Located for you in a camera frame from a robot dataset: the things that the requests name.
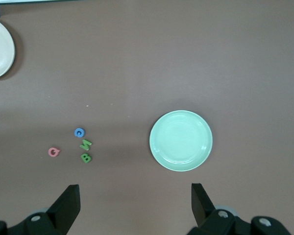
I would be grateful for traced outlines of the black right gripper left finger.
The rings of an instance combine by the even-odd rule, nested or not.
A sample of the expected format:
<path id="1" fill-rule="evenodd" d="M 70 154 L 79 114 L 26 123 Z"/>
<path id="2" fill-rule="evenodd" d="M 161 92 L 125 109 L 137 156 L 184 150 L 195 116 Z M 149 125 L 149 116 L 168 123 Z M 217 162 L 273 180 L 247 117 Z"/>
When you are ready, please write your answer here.
<path id="1" fill-rule="evenodd" d="M 0 235 L 67 235 L 79 212 L 79 185 L 69 185 L 45 212 L 33 213 L 12 227 L 0 221 Z"/>

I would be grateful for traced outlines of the green foam letter M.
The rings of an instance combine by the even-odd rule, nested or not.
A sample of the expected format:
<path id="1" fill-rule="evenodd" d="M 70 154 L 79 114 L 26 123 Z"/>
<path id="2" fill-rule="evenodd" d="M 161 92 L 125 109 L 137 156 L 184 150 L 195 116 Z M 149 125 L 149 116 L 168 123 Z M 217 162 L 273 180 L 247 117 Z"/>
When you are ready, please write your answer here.
<path id="1" fill-rule="evenodd" d="M 88 151 L 90 149 L 90 146 L 92 145 L 93 143 L 91 141 L 88 141 L 86 139 L 83 139 L 82 140 L 82 144 L 80 145 L 80 148 Z"/>

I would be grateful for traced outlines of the cream plate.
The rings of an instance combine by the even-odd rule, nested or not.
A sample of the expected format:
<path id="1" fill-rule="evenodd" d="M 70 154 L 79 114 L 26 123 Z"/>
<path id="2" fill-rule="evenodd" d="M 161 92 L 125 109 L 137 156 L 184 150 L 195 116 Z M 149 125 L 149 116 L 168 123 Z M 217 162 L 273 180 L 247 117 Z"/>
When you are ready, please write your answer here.
<path id="1" fill-rule="evenodd" d="M 7 28 L 0 23 L 0 77 L 12 67 L 15 53 L 13 38 Z"/>

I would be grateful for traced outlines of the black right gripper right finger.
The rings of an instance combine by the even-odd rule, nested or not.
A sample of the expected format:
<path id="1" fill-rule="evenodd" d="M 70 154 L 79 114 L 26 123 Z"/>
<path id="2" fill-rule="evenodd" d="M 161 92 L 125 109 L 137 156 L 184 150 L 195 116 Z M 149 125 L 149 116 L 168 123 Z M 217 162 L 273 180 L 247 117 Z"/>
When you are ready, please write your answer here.
<path id="1" fill-rule="evenodd" d="M 187 235 L 291 235 L 278 220 L 255 216 L 245 222 L 226 209 L 216 209 L 202 184 L 192 184 L 191 203 L 197 226 Z"/>

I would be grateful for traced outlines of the mint green plate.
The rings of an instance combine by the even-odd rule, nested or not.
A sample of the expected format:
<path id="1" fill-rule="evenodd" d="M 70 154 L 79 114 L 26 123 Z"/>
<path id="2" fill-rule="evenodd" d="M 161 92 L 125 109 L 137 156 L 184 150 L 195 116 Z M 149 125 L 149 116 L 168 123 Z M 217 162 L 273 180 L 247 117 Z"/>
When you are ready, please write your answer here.
<path id="1" fill-rule="evenodd" d="M 200 115 L 176 110 L 162 115 L 149 135 L 152 156 L 162 167 L 185 172 L 201 166 L 213 148 L 213 134 Z"/>

